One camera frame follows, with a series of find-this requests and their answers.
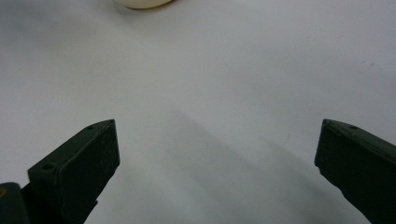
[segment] white surface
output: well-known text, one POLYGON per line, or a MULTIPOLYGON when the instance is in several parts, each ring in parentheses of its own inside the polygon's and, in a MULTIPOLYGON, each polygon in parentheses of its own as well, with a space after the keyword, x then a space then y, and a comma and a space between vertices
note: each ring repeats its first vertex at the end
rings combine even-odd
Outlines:
POLYGON ((0 182, 115 119, 87 223, 367 223, 313 165, 321 121, 396 144, 396 4, 0 0, 0 182))

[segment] white ball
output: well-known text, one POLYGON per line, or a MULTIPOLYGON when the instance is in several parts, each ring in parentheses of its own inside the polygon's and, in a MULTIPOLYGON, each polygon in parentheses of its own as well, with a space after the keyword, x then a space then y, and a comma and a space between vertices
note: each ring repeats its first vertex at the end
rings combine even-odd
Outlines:
POLYGON ((149 8, 163 5, 172 0, 114 0, 115 2, 130 8, 149 8))

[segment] round object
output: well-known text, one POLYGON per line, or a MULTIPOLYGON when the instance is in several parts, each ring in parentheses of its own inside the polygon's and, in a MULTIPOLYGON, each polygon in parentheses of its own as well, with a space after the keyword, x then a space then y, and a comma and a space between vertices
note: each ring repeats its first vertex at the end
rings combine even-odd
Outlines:
POLYGON ((115 2, 130 8, 157 7, 172 0, 114 0, 115 2))

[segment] screw hole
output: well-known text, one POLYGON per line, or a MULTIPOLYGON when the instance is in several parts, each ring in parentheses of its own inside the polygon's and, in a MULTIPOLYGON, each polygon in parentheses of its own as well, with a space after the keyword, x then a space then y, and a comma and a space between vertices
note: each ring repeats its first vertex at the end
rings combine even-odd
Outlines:
POLYGON ((52 170, 53 168, 55 168, 55 166, 56 165, 54 163, 48 163, 43 166, 43 170, 45 171, 52 170))

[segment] dark green plastic part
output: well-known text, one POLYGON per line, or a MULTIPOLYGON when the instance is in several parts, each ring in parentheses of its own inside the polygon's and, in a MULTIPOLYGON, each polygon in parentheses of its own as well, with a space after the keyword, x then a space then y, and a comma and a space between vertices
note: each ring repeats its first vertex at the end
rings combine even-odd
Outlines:
POLYGON ((25 191, 46 203, 64 223, 80 224, 119 165, 115 121, 102 121, 83 129, 30 168, 25 191))
POLYGON ((396 146, 325 119, 315 165, 372 223, 396 223, 396 146))

